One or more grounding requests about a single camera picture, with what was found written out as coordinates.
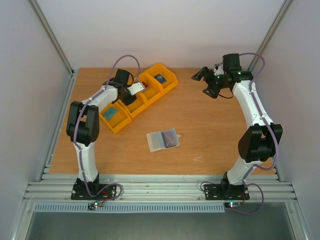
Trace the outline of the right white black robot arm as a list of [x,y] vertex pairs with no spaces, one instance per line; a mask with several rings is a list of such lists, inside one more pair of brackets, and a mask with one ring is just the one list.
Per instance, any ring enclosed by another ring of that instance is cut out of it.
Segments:
[[269,117],[256,91],[255,77],[240,64],[240,53],[229,53],[213,69],[202,67],[191,78],[204,80],[203,93],[212,99],[229,89],[240,104],[247,130],[238,142],[239,157],[219,184],[207,183],[203,192],[207,200],[248,200],[246,178],[255,170],[270,171],[278,162],[283,134],[280,124]]

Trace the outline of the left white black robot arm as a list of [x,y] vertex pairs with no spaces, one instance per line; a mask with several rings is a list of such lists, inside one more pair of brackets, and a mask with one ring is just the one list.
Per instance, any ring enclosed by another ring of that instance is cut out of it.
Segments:
[[76,195],[96,199],[101,188],[95,160],[95,142],[100,133],[100,110],[118,100],[132,104],[143,86],[135,82],[133,75],[118,69],[114,77],[102,84],[100,89],[83,101],[73,101],[69,106],[66,134],[76,151],[78,177],[73,191]]

